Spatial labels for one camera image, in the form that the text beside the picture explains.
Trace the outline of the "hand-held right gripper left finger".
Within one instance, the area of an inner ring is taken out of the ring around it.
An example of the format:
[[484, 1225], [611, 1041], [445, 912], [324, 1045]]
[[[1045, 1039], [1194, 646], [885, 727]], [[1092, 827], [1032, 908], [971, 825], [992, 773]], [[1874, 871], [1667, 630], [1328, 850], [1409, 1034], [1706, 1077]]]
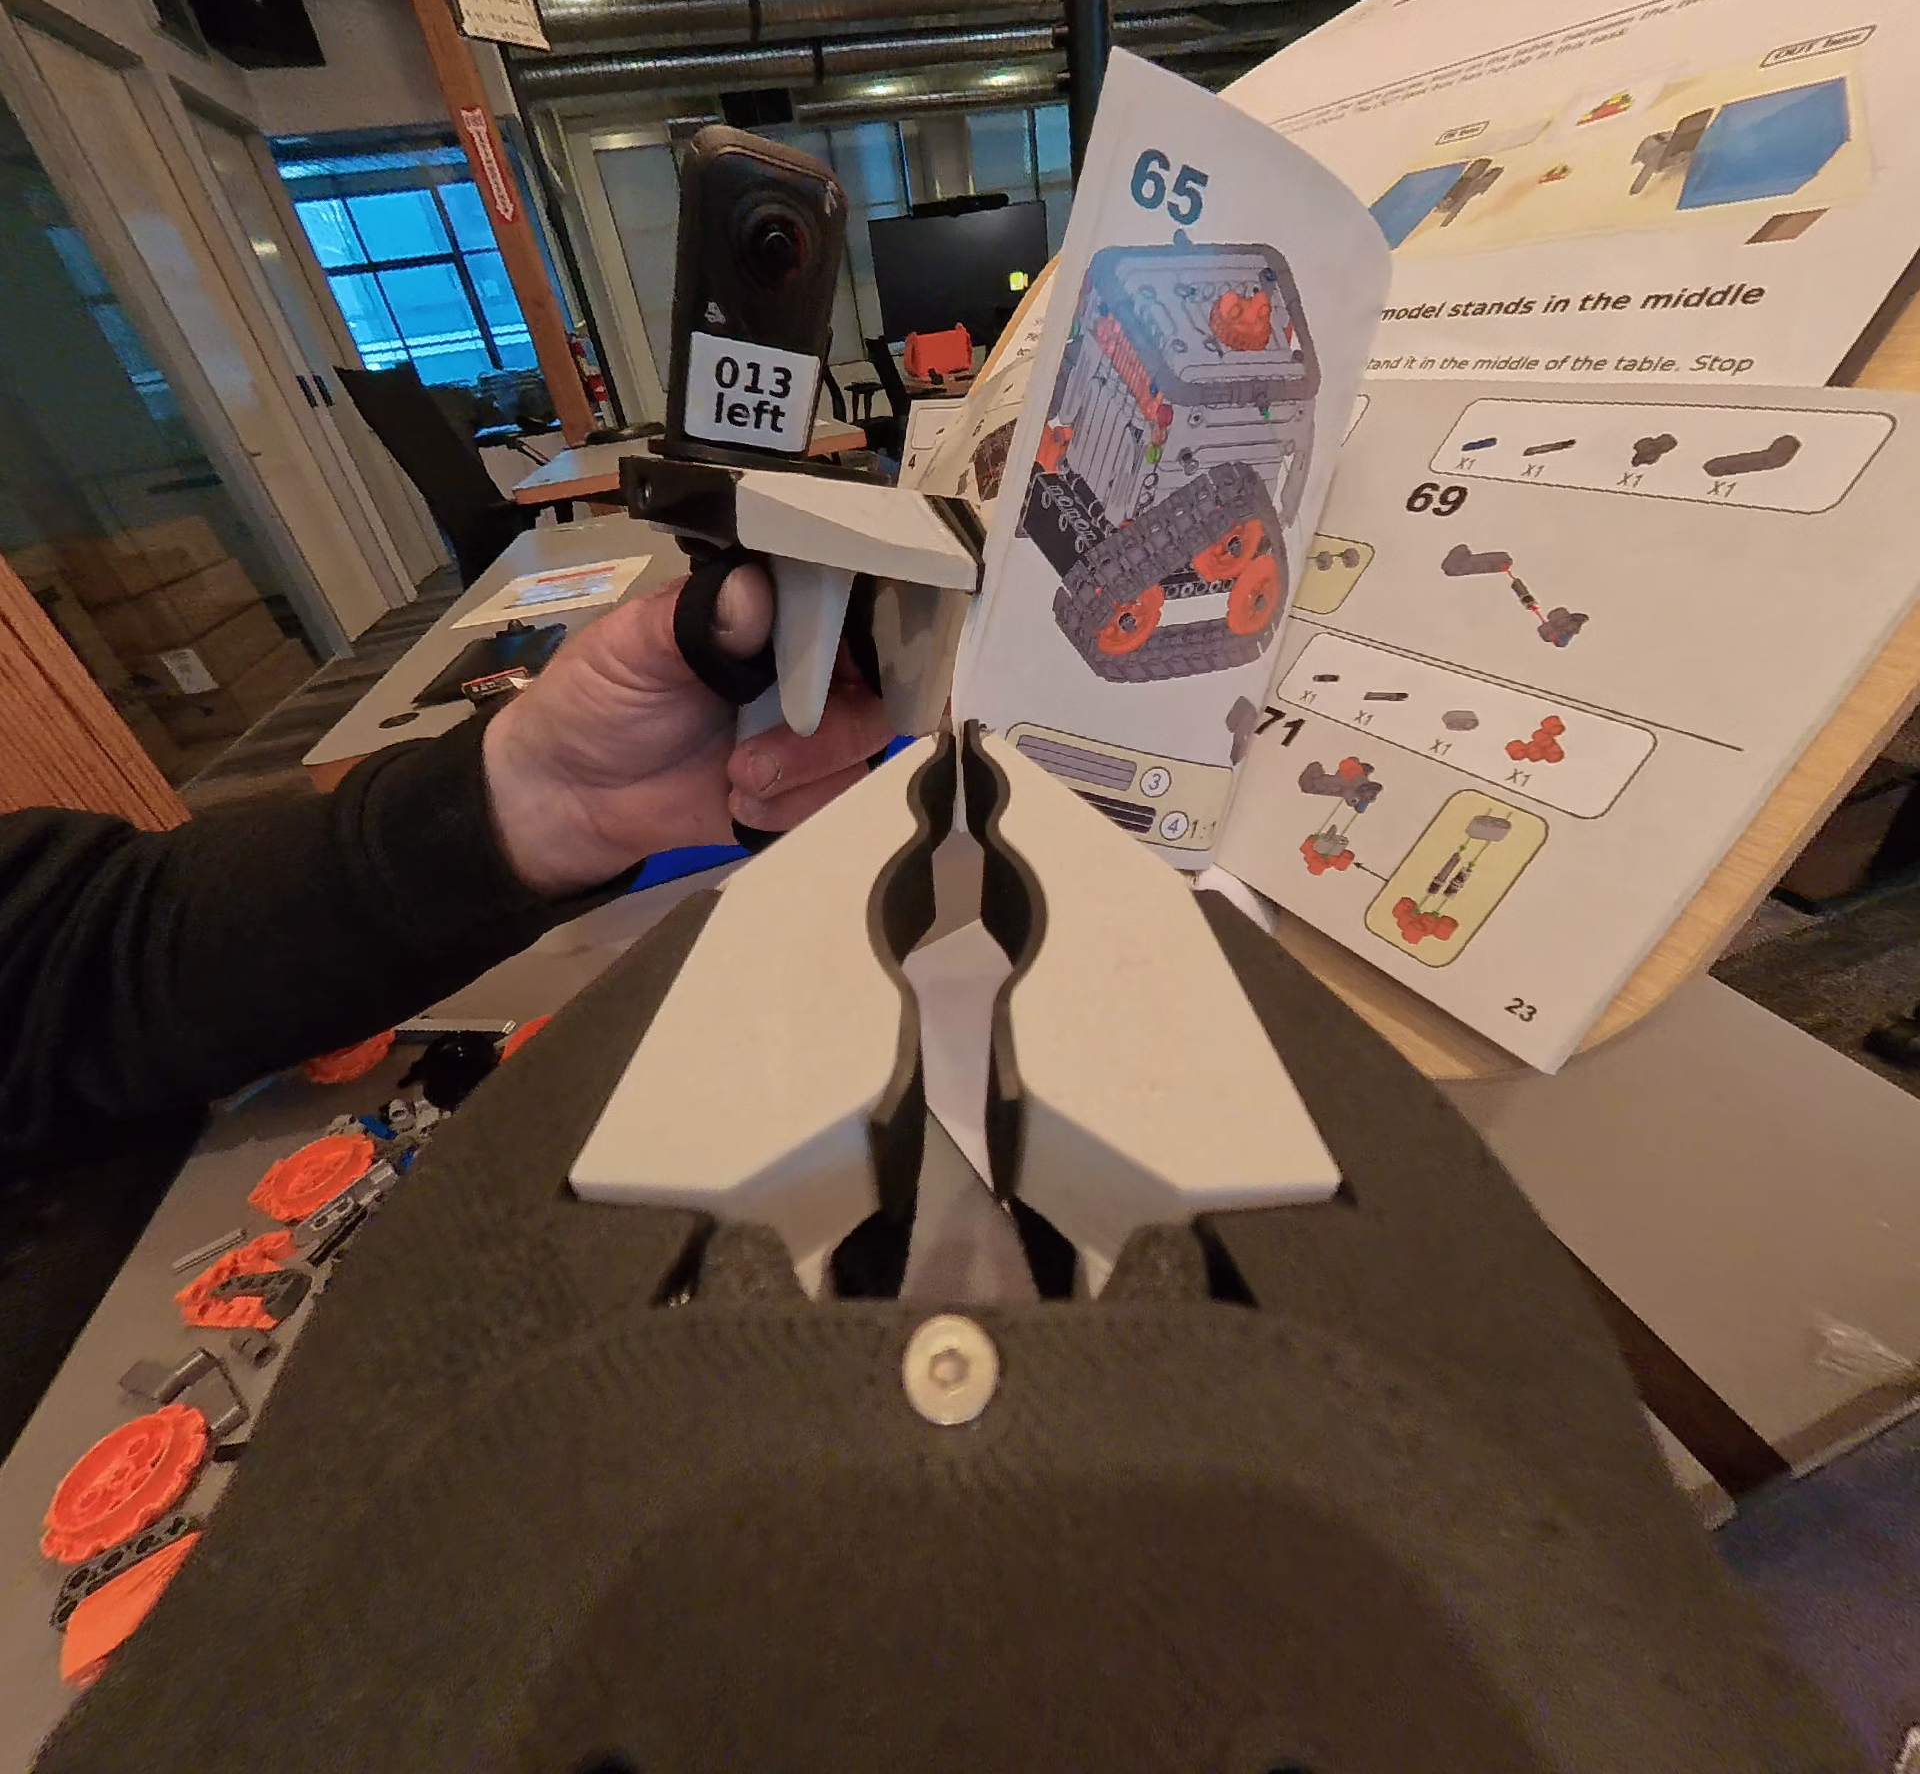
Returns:
[[897, 1296], [925, 1160], [920, 1007], [957, 789], [925, 737], [722, 888], [571, 1184], [776, 1228], [808, 1284]]

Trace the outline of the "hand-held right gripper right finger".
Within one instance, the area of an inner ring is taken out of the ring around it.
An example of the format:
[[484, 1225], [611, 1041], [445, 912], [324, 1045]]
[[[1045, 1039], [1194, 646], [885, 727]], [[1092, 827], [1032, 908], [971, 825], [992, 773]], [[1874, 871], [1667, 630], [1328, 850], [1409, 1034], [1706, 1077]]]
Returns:
[[1329, 1202], [1340, 1170], [1232, 969], [1223, 899], [1004, 737], [973, 731], [984, 852], [973, 1112], [1041, 1296], [1108, 1271], [1151, 1225]]

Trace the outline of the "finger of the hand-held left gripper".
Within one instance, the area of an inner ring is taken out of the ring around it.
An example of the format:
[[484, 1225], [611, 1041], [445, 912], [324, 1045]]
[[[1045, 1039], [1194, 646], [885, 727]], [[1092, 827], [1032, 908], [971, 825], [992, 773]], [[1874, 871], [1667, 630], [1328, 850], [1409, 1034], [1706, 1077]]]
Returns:
[[732, 512], [739, 541], [757, 554], [961, 592], [981, 582], [981, 551], [916, 490], [744, 473]]

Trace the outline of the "instruction booklet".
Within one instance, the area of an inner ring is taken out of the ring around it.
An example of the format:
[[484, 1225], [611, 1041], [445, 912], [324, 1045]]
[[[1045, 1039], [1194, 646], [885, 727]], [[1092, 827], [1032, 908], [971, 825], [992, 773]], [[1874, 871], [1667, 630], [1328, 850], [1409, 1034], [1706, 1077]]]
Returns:
[[1917, 0], [1117, 53], [954, 708], [1556, 1072], [1917, 608]]

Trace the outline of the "person's left forearm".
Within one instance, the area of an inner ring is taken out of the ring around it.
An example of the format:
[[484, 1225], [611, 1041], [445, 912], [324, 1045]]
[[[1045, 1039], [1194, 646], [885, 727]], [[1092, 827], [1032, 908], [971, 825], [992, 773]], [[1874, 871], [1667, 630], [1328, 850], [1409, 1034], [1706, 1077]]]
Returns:
[[6, 813], [4, 1178], [140, 1145], [165, 1117], [392, 1028], [630, 877], [542, 898], [512, 872], [477, 721], [392, 747], [333, 794], [168, 832]]

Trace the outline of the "person's left hand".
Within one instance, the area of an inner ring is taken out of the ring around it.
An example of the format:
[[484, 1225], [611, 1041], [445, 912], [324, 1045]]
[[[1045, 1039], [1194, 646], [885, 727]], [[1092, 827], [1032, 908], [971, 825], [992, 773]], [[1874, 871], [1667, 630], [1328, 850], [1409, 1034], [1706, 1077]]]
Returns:
[[573, 898], [658, 850], [722, 844], [732, 825], [789, 832], [865, 778], [894, 730], [851, 656], [813, 735], [735, 737], [735, 708], [688, 669], [686, 580], [625, 601], [573, 636], [486, 734], [493, 827], [534, 894]]

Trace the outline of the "computer monitor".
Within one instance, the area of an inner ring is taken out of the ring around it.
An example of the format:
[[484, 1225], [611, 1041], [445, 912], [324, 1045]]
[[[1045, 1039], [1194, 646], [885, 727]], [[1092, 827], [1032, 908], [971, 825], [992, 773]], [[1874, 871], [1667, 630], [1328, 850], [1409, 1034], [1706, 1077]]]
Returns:
[[870, 247], [888, 341], [961, 325], [986, 351], [1044, 272], [1047, 211], [1036, 201], [874, 219]]

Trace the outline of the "black office chair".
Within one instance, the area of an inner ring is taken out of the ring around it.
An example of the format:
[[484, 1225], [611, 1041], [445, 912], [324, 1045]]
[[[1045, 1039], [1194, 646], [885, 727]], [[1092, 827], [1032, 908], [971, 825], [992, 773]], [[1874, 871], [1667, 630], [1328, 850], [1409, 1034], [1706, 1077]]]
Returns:
[[538, 524], [536, 509], [497, 488], [472, 439], [461, 436], [418, 369], [339, 367], [336, 376], [419, 490], [455, 549], [463, 582], [472, 587], [515, 537]]

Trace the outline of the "pile of building kit parts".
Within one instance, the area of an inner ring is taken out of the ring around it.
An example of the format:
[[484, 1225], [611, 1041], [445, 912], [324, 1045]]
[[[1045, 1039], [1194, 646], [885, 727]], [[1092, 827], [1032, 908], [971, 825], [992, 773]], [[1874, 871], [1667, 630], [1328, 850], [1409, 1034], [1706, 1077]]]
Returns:
[[[129, 1546], [159, 1528], [209, 1518], [229, 1468], [248, 1449], [279, 1364], [318, 1306], [331, 1267], [407, 1172], [419, 1162], [436, 1126], [468, 1091], [549, 1023], [525, 1019], [411, 1022], [393, 1055], [362, 1082], [315, 1088], [302, 1073], [279, 1077], [224, 1110], [205, 1149], [140, 1239], [123, 1276], [109, 1288], [104, 1317], [92, 1320], [4, 1466], [4, 1715], [27, 1694], [59, 1689], [65, 1704], [85, 1689], [59, 1676], [64, 1624], [88, 1593], [92, 1569], [129, 1560]], [[248, 1194], [281, 1159], [310, 1140], [362, 1126], [377, 1145], [373, 1167], [338, 1199], [299, 1225], [248, 1205]], [[272, 1228], [294, 1234], [292, 1264], [312, 1276], [302, 1309], [276, 1331], [212, 1331], [183, 1324], [177, 1294], [229, 1248]], [[168, 1403], [196, 1407], [212, 1449], [202, 1473], [157, 1523], [102, 1555], [67, 1566], [42, 1553], [45, 1510], [86, 1449], [116, 1427]]]

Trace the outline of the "white book stand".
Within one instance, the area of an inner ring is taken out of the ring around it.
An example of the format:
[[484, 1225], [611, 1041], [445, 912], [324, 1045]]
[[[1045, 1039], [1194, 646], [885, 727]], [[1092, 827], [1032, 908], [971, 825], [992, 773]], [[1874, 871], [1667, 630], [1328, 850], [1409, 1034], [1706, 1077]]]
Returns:
[[1917, 700], [1917, 304], [1842, 388], [1369, 387], [1277, 687], [1269, 874], [1429, 1073], [1713, 961]]

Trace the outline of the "orange wedge piece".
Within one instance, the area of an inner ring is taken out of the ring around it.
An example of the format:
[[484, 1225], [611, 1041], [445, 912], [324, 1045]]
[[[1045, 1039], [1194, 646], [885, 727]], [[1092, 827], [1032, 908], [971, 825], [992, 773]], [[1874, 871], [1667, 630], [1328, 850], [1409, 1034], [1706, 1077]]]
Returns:
[[88, 1593], [76, 1599], [64, 1624], [59, 1676], [65, 1685], [86, 1689], [99, 1680], [109, 1657], [132, 1637], [156, 1607], [157, 1597], [178, 1576], [202, 1537], [202, 1527], [183, 1524], [165, 1542], [159, 1532], [152, 1528], [146, 1537], [138, 1537], [129, 1546], [129, 1560], [116, 1561], [109, 1571], [92, 1569], [88, 1576]]

